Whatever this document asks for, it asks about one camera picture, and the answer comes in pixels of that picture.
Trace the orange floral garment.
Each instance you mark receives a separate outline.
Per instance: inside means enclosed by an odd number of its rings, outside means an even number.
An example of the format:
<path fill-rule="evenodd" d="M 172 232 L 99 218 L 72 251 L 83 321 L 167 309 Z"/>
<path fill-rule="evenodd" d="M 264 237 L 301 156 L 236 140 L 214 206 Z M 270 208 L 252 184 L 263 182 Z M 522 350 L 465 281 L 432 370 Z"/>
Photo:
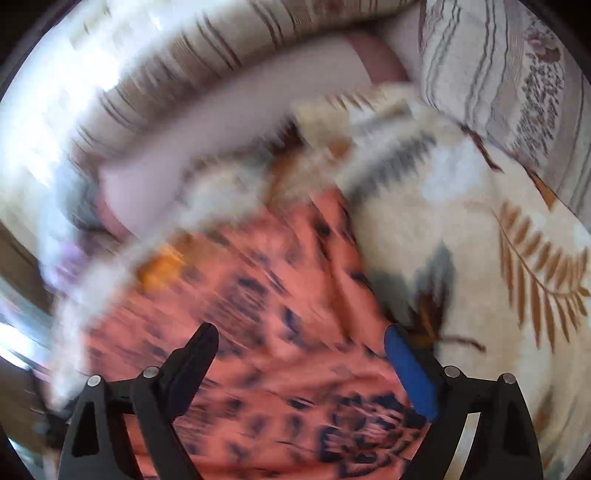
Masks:
<path fill-rule="evenodd" d="M 176 432 L 207 479 L 398 479 L 427 420 L 383 341 L 338 190 L 174 247 L 86 336 L 108 380 L 161 364 L 203 323 L 219 348 Z"/>

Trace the cream leaf-print blanket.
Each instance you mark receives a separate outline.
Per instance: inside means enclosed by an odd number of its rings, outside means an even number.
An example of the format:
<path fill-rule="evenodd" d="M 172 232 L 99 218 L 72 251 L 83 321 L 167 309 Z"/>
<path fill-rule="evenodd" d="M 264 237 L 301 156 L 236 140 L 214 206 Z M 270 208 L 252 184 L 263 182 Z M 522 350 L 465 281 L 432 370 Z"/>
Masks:
<path fill-rule="evenodd" d="M 379 311 L 464 374 L 516 376 L 543 475 L 590 444 L 590 235 L 519 163 L 407 85 L 294 107 L 272 136 L 198 158 L 141 235 L 96 254 L 56 308 L 49 399 L 89 370 L 86 336 L 158 254 L 338 190 Z"/>

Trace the grey blue floral cloth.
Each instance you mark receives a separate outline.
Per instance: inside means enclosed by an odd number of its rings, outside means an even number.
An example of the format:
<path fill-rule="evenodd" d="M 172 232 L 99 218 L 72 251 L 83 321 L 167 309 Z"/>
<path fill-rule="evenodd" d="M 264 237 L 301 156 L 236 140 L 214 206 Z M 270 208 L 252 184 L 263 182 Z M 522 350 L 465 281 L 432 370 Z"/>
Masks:
<path fill-rule="evenodd" d="M 76 282 L 92 257 L 116 244 L 98 217 L 96 176 L 64 163 L 43 198 L 39 261 L 43 279 L 55 289 Z"/>

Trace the striped floral bedsheet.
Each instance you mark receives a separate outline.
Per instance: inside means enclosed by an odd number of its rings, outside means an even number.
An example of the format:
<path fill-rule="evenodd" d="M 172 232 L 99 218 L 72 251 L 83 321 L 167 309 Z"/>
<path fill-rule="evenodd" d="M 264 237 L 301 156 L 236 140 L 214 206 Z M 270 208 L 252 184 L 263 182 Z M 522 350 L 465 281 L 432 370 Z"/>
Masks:
<path fill-rule="evenodd" d="M 427 1 L 421 88 L 435 109 L 494 143 L 590 223 L 590 83 L 556 33 L 519 1 Z"/>

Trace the pink bolster pillow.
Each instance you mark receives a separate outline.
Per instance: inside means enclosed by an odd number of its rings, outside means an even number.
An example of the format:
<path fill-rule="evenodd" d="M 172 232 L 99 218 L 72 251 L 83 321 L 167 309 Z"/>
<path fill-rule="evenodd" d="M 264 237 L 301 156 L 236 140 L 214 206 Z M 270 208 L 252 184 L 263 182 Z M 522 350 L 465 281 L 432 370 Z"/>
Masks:
<path fill-rule="evenodd" d="M 101 166 L 98 217 L 118 239 L 141 235 L 171 206 L 194 160 L 272 136 L 291 102 L 407 78 L 394 51 L 365 31 L 273 54 L 204 96 L 185 99 L 125 157 Z"/>

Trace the striped beige pillow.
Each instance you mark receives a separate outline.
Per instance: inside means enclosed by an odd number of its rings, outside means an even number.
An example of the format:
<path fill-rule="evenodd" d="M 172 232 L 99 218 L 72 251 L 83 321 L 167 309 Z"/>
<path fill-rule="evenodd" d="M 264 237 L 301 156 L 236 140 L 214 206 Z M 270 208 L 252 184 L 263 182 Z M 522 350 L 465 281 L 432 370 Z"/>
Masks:
<path fill-rule="evenodd" d="M 97 94 L 68 136 L 75 163 L 114 160 L 182 99 L 318 32 L 390 16 L 401 1 L 231 1 L 195 14 Z"/>

